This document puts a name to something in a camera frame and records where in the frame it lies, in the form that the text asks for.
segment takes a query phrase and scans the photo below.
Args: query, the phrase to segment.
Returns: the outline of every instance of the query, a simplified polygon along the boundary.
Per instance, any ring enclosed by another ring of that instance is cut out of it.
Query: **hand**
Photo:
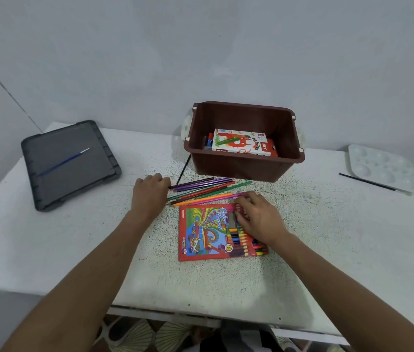
[[[132,195],[131,213],[140,219],[151,222],[163,211],[168,198],[169,177],[163,178],[160,173],[137,179]]]
[[[284,239],[290,234],[279,211],[262,195],[249,191],[244,196],[237,198],[235,202],[243,207],[249,217],[248,220],[239,211],[236,211],[238,223],[247,233],[259,241],[274,248],[280,239]]]

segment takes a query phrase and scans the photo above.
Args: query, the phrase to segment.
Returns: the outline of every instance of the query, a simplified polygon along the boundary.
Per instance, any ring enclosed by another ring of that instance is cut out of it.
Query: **table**
[[[120,179],[49,213],[34,209],[23,159],[0,183],[0,290],[49,292],[116,227],[136,178],[161,172],[176,179],[185,164],[179,137],[101,131]],[[307,245],[414,323],[414,196],[339,176],[348,173],[344,152],[305,154],[278,182],[248,188],[276,205]],[[196,178],[189,165],[183,181]],[[275,253],[180,263],[177,223],[178,210],[168,207],[145,233],[114,304],[339,334]]]

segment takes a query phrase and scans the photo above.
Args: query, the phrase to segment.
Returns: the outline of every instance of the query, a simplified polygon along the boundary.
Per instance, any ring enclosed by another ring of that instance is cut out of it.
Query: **red colored pencil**
[[[233,182],[229,182],[229,183],[220,184],[220,185],[217,185],[217,186],[205,189],[205,190],[196,191],[196,192],[193,192],[191,194],[181,196],[178,200],[185,201],[186,199],[193,198],[193,197],[198,196],[198,195],[204,195],[204,194],[208,194],[212,191],[217,191],[219,189],[226,188],[228,185],[232,185],[234,183],[235,182],[233,181]]]

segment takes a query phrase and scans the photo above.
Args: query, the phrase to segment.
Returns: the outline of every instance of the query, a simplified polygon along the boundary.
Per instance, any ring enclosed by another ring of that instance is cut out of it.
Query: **tabletop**
[[[65,124],[54,123],[48,130]],[[0,290],[44,295],[117,226],[138,177],[177,179],[180,137],[101,129],[121,168],[49,213],[34,209],[24,160],[0,183]],[[414,195],[358,182],[345,152],[306,150],[276,183],[255,182],[310,248],[414,323]],[[183,182],[198,179],[192,164]],[[115,305],[266,322],[339,334],[274,252],[257,258],[179,262],[178,209],[145,233]]]

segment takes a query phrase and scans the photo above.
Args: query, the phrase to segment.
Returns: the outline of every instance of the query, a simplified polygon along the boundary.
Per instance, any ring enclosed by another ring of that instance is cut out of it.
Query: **person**
[[[88,351],[170,185],[161,174],[137,179],[121,223],[37,304],[1,351]],[[248,215],[236,213],[238,223],[288,263],[355,351],[414,350],[414,325],[289,232],[262,195],[251,191],[236,202]]]

